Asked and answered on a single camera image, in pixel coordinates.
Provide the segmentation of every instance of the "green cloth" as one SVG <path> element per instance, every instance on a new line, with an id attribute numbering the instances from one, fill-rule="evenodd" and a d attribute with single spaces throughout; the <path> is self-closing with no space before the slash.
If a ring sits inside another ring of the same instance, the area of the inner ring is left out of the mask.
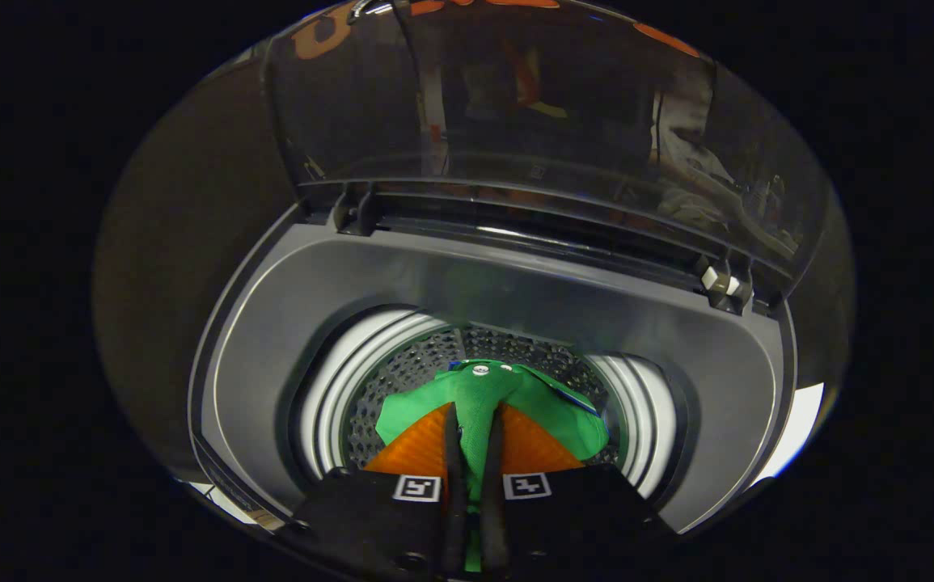
<path id="1" fill-rule="evenodd" d="M 472 504 L 481 498 L 488 434 L 499 402 L 528 415 L 578 460 L 589 459 L 606 446 L 606 426 L 584 395 L 526 365 L 507 365 L 511 369 L 504 369 L 504 365 L 494 360 L 464 361 L 448 372 L 436 373 L 417 390 L 389 395 L 377 419 L 377 434 L 389 445 L 427 413 L 456 402 L 456 417 L 463 429 L 459 446 L 467 462 Z M 488 372 L 479 375 L 478 367 Z"/>

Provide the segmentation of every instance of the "transparent lid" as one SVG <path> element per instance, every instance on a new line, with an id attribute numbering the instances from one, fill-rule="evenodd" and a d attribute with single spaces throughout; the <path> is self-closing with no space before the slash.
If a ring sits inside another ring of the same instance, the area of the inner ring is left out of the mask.
<path id="1" fill-rule="evenodd" d="M 267 86 L 296 181 L 552 191 L 801 272 L 833 194 L 765 99 L 626 16 L 514 3 L 375 3 L 349 25 L 350 2 L 276 36 Z"/>

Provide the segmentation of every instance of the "washing machine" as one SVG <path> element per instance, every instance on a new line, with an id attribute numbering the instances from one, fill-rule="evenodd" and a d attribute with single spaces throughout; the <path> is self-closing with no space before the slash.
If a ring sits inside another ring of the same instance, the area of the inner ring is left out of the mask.
<path id="1" fill-rule="evenodd" d="M 149 129 L 93 315 L 120 408 L 234 527 L 349 579 L 547 579 L 742 519 L 839 395 L 854 280 L 814 152 L 695 45 L 571 0 L 359 0 Z M 481 571 L 442 559 L 449 502 L 360 483 L 389 395 L 471 360 L 607 430 Z"/>

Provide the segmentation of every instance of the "lid hinge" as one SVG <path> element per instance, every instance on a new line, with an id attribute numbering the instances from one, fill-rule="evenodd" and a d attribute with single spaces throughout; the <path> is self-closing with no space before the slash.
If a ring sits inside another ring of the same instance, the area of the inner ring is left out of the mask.
<path id="1" fill-rule="evenodd" d="M 704 285 L 709 305 L 725 312 L 743 314 L 745 306 L 754 297 L 750 265 L 748 255 L 732 255 L 730 251 L 714 262 L 701 255 L 696 262 L 696 275 Z"/>

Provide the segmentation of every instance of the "black background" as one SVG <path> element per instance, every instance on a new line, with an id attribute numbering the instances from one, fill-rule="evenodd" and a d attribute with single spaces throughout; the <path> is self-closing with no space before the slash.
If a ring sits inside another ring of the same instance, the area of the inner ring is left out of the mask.
<path id="1" fill-rule="evenodd" d="M 93 244 L 128 156 L 198 78 L 322 6 L 245 4 L 0 3 L 0 578 L 321 579 L 171 482 L 92 335 Z M 934 577 L 934 4 L 702 4 L 622 8 L 725 63 L 821 156 L 859 328 L 826 430 L 664 579 Z"/>

